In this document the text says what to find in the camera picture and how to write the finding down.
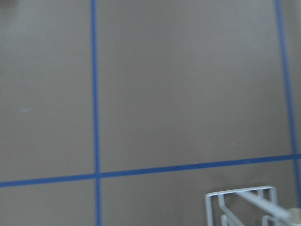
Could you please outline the blue tape line lengthwise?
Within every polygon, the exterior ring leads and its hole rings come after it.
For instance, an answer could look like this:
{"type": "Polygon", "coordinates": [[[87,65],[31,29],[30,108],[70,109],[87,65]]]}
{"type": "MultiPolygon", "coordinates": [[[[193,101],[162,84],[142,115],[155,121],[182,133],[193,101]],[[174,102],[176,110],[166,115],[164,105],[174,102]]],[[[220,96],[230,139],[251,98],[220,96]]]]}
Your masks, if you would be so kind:
{"type": "Polygon", "coordinates": [[[99,141],[99,107],[98,107],[98,43],[97,43],[97,1],[90,1],[91,10],[91,53],[92,53],[92,91],[93,91],[93,132],[94,132],[94,153],[95,153],[95,217],[96,225],[102,224],[101,213],[101,152],[99,141]]]}

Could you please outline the blue tape line near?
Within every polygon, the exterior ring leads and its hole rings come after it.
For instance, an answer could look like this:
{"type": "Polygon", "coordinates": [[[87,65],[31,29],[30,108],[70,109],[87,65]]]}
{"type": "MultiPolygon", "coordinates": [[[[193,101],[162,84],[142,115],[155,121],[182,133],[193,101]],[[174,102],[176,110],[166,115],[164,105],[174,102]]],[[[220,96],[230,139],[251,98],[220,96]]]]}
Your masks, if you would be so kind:
{"type": "Polygon", "coordinates": [[[230,160],[230,161],[216,161],[216,162],[175,165],[175,166],[165,166],[165,167],[155,167],[155,168],[145,168],[145,169],[135,169],[135,170],[131,169],[131,170],[68,175],[68,176],[50,177],[50,178],[33,178],[33,179],[23,179],[23,180],[13,180],[13,181],[1,181],[0,186],[1,188],[15,187],[15,186],[32,186],[32,185],[51,184],[51,183],[70,182],[70,181],[94,180],[94,179],[115,178],[115,177],[125,177],[125,176],[144,175],[144,174],[166,173],[166,172],[174,172],[174,171],[199,170],[199,169],[220,168],[220,167],[228,167],[228,166],[259,164],[259,163],[268,163],[268,162],[277,162],[277,161],[290,161],[290,160],[299,160],[300,158],[301,155],[298,153],[298,154],[278,155],[278,156],[271,156],[271,157],[239,159],[239,160],[230,160]]]}

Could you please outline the blue tape line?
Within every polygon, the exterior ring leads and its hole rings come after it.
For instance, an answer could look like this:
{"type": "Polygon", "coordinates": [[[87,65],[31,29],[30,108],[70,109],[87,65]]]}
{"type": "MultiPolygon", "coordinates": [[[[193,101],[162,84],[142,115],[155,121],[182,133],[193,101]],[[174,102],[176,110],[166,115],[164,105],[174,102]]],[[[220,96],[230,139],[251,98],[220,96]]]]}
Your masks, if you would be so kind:
{"type": "Polygon", "coordinates": [[[32,186],[32,185],[51,184],[51,183],[70,182],[70,181],[94,180],[94,179],[115,178],[115,177],[125,177],[125,176],[144,175],[144,174],[166,173],[166,172],[174,172],[174,171],[199,170],[199,169],[220,168],[220,167],[228,167],[228,166],[259,164],[259,163],[268,163],[268,162],[277,162],[277,161],[290,161],[290,160],[299,160],[300,158],[301,155],[298,153],[298,154],[278,155],[278,156],[271,156],[271,157],[239,159],[239,160],[230,160],[230,161],[216,161],[216,162],[175,165],[175,166],[165,166],[165,167],[155,167],[155,168],[145,168],[145,169],[135,169],[135,170],[131,169],[131,170],[68,175],[68,176],[50,177],[50,178],[33,178],[33,179],[23,179],[23,180],[13,180],[13,181],[1,181],[0,186],[1,188],[15,187],[15,186],[32,186]]]}
{"type": "Polygon", "coordinates": [[[282,1],[276,0],[274,1],[274,5],[275,5],[281,65],[283,71],[291,150],[293,156],[293,169],[295,174],[296,196],[297,196],[298,206],[300,207],[301,206],[301,175],[299,169],[299,147],[298,147],[298,140],[297,140],[297,130],[295,125],[293,88],[291,83],[291,71],[290,71],[289,55],[288,55],[287,42],[286,42],[282,1]]]}

